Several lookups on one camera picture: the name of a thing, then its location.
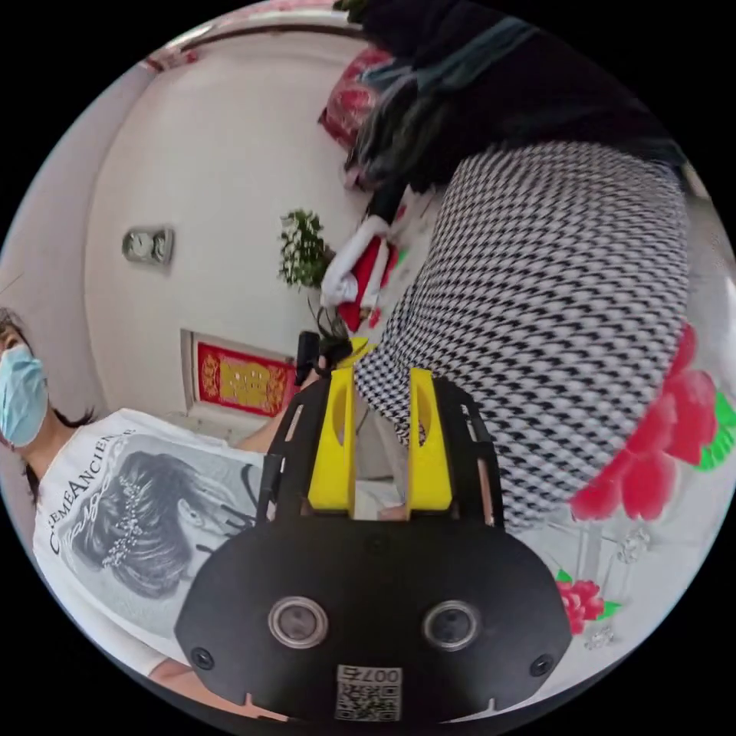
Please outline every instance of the green plant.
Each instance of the green plant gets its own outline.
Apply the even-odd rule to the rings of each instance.
[[[322,223],[314,212],[295,209],[281,218],[279,278],[289,286],[319,288],[330,262],[329,249],[320,236]]]

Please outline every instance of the qr code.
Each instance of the qr code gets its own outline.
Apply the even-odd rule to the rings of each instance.
[[[337,668],[338,721],[399,721],[401,668]]]

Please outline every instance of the blue surgical mask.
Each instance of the blue surgical mask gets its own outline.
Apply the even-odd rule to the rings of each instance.
[[[48,411],[44,367],[27,345],[0,355],[0,434],[13,447],[30,445]]]

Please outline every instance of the white t-shirt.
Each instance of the white t-shirt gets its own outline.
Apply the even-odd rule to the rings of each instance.
[[[144,675],[186,664],[174,624],[192,579],[252,526],[263,455],[121,409],[78,429],[41,480],[33,550],[61,605]]]

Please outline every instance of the black and white checkered garment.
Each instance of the black and white checkered garment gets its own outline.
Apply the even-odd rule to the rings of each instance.
[[[510,531],[540,523],[613,459],[662,385],[688,297],[675,175],[592,143],[473,156],[360,395],[409,435],[409,368],[481,407]]]

